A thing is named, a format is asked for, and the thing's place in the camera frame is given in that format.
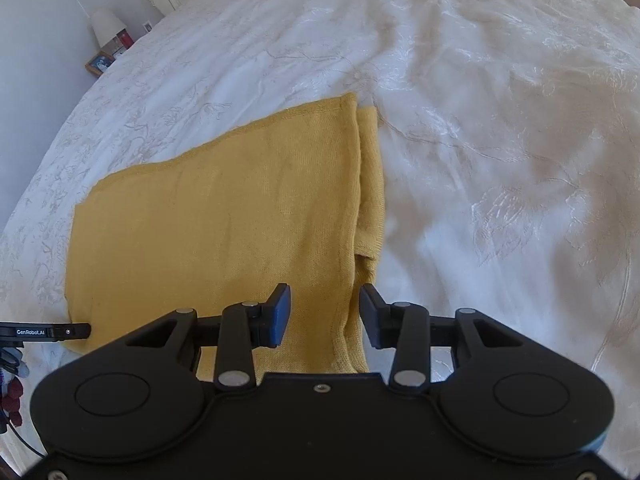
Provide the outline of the left hand red glove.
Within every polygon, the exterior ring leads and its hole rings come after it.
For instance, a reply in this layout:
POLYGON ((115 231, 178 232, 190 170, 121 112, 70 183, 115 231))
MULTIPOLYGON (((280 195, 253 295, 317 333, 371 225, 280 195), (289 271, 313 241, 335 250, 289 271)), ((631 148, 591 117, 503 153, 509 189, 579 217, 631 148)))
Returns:
POLYGON ((8 431, 9 424, 21 426, 21 398, 24 396, 22 379, 29 375, 21 350, 13 347, 1 349, 1 433, 8 431))

